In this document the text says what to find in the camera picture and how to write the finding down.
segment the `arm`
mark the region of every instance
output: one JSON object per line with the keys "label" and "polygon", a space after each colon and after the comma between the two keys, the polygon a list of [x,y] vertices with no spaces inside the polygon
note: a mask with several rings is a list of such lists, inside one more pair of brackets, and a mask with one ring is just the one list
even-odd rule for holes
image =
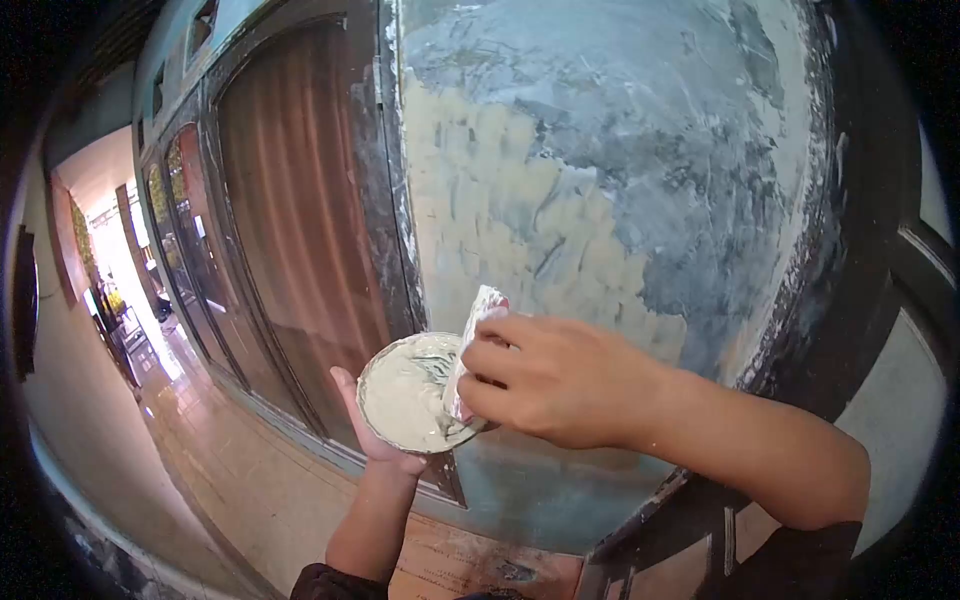
{"label": "arm", "polygon": [[389,584],[426,460],[377,439],[360,417],[356,381],[337,367],[330,374],[337,381],[353,429],[367,454],[367,468],[347,516],[326,545],[324,561],[347,575]]}
{"label": "arm", "polygon": [[465,366],[505,386],[461,379],[480,417],[562,447],[618,447],[689,468],[793,529],[863,518],[866,451],[805,411],[672,369],[578,322],[511,315],[480,323],[477,335]]}

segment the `window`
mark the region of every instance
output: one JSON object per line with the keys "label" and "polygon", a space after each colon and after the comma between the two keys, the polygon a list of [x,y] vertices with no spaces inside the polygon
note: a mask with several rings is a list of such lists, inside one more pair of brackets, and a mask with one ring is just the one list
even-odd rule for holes
{"label": "window", "polygon": [[203,307],[198,303],[196,289],[183,261],[180,240],[170,218],[170,208],[160,168],[156,164],[150,166],[147,174],[147,189],[150,196],[147,208],[156,226],[156,240],[163,253],[163,262],[166,263],[171,283],[176,288],[167,292],[171,296],[176,294],[180,298],[180,303],[186,311],[185,325],[190,327],[195,337],[200,340],[201,351],[207,359],[216,363],[221,369],[233,372],[227,355],[220,348],[216,334],[206,321]]}
{"label": "window", "polygon": [[181,129],[167,151],[167,169],[174,193],[175,218],[180,226],[180,246],[190,273],[198,284],[198,296],[206,305],[210,325],[219,330],[227,351],[253,392],[276,407],[304,420],[273,363],[261,350],[255,325],[251,324],[234,290],[221,245],[216,215],[206,195],[206,179],[195,123]]}
{"label": "window", "polygon": [[200,47],[213,33],[213,20],[217,16],[217,0],[207,0],[207,2],[197,11],[193,17],[193,25],[190,27],[190,55],[197,54]]}
{"label": "window", "polygon": [[163,68],[166,66],[166,62],[160,64],[159,70],[156,72],[156,77],[154,77],[154,118],[160,114],[160,109],[163,108]]}
{"label": "window", "polygon": [[359,450],[328,370],[359,375],[391,339],[348,175],[346,44],[333,22],[278,38],[218,114],[230,212],[266,321],[329,437]]}

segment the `sleeve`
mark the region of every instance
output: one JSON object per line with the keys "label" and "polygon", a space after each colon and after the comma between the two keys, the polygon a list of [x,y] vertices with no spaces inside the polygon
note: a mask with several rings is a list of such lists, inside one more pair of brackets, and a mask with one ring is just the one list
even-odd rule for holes
{"label": "sleeve", "polygon": [[830,598],[850,563],[862,523],[817,531],[779,528],[720,587],[720,598]]}
{"label": "sleeve", "polygon": [[387,586],[317,563],[300,572],[290,600],[387,600]]}

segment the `curtain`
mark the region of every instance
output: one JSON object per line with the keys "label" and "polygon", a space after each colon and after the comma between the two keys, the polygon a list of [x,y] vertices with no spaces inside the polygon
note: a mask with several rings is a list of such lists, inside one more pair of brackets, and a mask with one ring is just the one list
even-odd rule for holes
{"label": "curtain", "polygon": [[315,23],[255,55],[217,107],[227,197],[260,302],[330,437],[358,448],[328,370],[390,342],[353,178],[346,32]]}

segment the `floor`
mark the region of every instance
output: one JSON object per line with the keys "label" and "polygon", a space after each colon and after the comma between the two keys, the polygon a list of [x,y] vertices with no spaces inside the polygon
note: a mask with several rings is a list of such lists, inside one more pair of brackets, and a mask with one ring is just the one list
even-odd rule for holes
{"label": "floor", "polygon": [[[141,407],[157,447],[187,488],[184,496],[192,495],[274,595],[286,596],[304,566],[323,560],[355,482],[231,401],[182,328],[164,329],[184,374],[144,385]],[[532,599],[563,600],[573,597],[582,563],[411,515],[391,597],[447,600],[513,588]]]}

